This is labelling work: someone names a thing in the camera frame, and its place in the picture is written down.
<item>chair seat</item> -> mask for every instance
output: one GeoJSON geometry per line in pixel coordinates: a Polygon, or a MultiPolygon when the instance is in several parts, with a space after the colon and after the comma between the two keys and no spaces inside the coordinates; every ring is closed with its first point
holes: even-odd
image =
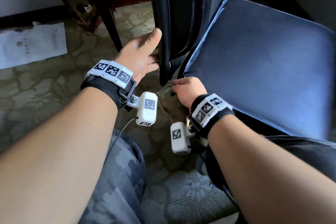
{"type": "Polygon", "coordinates": [[[246,0],[224,0],[183,75],[294,136],[326,140],[335,76],[333,32],[246,0]]]}

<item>hand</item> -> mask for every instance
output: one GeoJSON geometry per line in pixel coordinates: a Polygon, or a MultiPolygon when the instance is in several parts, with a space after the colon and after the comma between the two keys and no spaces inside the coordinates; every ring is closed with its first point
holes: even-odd
{"type": "Polygon", "coordinates": [[[121,49],[115,59],[115,62],[134,73],[133,79],[137,84],[139,84],[146,73],[159,68],[158,56],[151,55],[151,53],[159,44],[161,36],[161,30],[156,28],[149,34],[133,39],[121,49]]]}
{"type": "Polygon", "coordinates": [[[179,101],[189,108],[191,112],[191,105],[194,100],[200,95],[207,94],[207,90],[204,85],[196,77],[186,77],[169,82],[172,84],[171,90],[177,94],[179,101]]]}

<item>chair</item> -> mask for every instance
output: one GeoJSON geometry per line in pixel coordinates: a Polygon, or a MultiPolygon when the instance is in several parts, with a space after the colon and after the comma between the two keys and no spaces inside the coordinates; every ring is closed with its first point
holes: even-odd
{"type": "Polygon", "coordinates": [[[160,83],[198,77],[263,135],[327,140],[335,76],[333,32],[246,0],[152,0],[160,83]]]}

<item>black wristband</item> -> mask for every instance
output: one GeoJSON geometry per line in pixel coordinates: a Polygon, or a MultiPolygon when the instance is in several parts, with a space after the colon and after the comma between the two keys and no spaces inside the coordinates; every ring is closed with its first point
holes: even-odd
{"type": "MultiPolygon", "coordinates": [[[[199,97],[197,97],[194,102],[191,105],[191,113],[193,113],[197,106],[207,97],[210,96],[211,94],[203,94],[200,95],[199,97]]],[[[220,111],[218,111],[216,113],[216,115],[214,115],[208,122],[208,124],[205,125],[205,127],[201,127],[190,115],[189,119],[191,120],[191,123],[194,125],[195,127],[195,132],[196,134],[198,134],[199,136],[203,137],[203,138],[208,138],[208,134],[211,130],[211,128],[216,124],[217,121],[219,121],[220,119],[222,119],[224,116],[226,115],[235,115],[234,111],[231,110],[229,107],[226,107],[220,111]]]]}
{"type": "Polygon", "coordinates": [[[86,87],[93,87],[107,94],[117,105],[118,110],[123,106],[123,99],[118,94],[119,86],[107,81],[102,77],[89,75],[81,85],[81,90],[86,87]]]}

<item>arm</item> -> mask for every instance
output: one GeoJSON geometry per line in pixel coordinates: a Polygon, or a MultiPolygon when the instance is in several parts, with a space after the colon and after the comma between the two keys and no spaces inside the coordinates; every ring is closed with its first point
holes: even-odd
{"type": "MultiPolygon", "coordinates": [[[[197,78],[173,84],[189,108],[196,97],[206,94],[197,78]]],[[[219,120],[208,143],[249,223],[336,223],[336,184],[235,116],[219,120]]]]}
{"type": "MultiPolygon", "coordinates": [[[[139,82],[159,67],[149,56],[161,31],[132,40],[116,62],[139,82]]],[[[0,156],[0,223],[77,223],[104,163],[117,107],[85,88],[67,107],[0,156]]]]}

